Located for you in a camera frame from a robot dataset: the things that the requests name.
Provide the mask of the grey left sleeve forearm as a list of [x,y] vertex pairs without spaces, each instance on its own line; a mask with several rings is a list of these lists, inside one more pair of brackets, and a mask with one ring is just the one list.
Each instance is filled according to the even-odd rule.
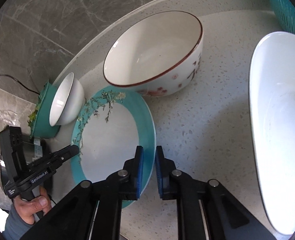
[[16,209],[15,204],[11,205],[11,210],[9,211],[9,216],[5,223],[5,230],[2,232],[2,235],[5,239],[20,239],[35,224],[33,213],[30,215],[30,218],[32,219],[32,224],[27,223],[23,219],[23,215],[19,214],[19,211],[30,211],[31,207],[32,206],[28,203],[17,205],[18,209]]

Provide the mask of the person's left hand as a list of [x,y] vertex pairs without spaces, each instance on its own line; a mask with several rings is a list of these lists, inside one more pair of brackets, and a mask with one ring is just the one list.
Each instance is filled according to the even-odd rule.
[[34,224],[35,213],[42,211],[45,215],[52,209],[51,200],[47,194],[46,189],[40,186],[39,190],[40,195],[31,201],[24,201],[21,199],[20,196],[17,196],[14,199],[15,210],[17,211],[21,219],[29,225]]

